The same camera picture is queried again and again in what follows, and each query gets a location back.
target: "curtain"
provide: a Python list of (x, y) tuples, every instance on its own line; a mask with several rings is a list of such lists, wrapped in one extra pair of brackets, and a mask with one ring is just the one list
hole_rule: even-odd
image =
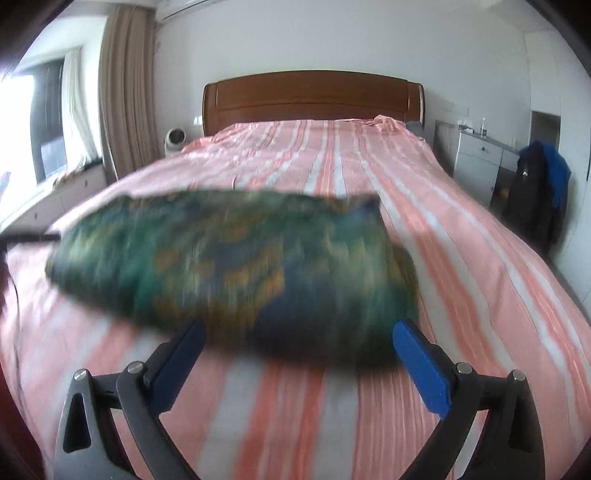
[(98, 158), (95, 141), (86, 115), (82, 79), (82, 48), (66, 53), (61, 77), (61, 123), (64, 130), (68, 170)]
[(118, 5), (110, 14), (99, 63), (99, 107), (107, 181), (158, 158), (154, 123), (154, 11)]

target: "clear plastic bottle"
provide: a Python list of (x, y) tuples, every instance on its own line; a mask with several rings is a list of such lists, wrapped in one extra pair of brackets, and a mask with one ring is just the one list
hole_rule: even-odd
[(485, 137), (486, 136), (486, 117), (482, 118), (482, 126), (480, 127), (480, 136), (481, 137)]

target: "pink bedsheet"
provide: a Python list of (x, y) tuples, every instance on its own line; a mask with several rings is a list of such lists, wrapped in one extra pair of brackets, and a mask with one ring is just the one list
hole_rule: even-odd
[[(547, 478), (559, 478), (591, 434), (591, 329), (546, 265), (465, 195), (429, 147), (400, 122), (243, 124), (202, 139), (106, 189), (56, 223), (122, 193), (188, 188), (273, 188), (309, 194), (378, 192), (392, 238), (413, 257), (420, 322), (455, 362), (529, 379), (544, 436)], [(14, 292), (0, 325), (2, 365), (51, 473), (56, 430), (72, 373), (120, 371), (163, 341), (90, 310), (52, 288), (50, 247), (19, 247)], [(13, 344), (20, 324), (22, 394)], [(204, 480), (398, 478), (433, 431), (404, 370), (357, 377), (224, 356), (206, 349), (163, 423)], [(450, 477), (461, 475), (479, 416)], [(137, 473), (149, 478), (123, 434)]]

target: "brown headboard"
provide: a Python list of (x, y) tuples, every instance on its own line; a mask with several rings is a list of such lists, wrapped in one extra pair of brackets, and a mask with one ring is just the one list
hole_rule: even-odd
[(377, 115), (424, 124), (423, 86), (371, 73), (302, 70), (221, 80), (203, 91), (206, 135), (243, 122)]

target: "folded clothing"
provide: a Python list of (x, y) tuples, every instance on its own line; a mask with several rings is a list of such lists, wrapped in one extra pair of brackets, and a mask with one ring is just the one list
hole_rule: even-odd
[(375, 195), (119, 197), (64, 235), (46, 273), (139, 325), (202, 319), (210, 343), (325, 365), (393, 364), (394, 323), (418, 318), (413, 262)]

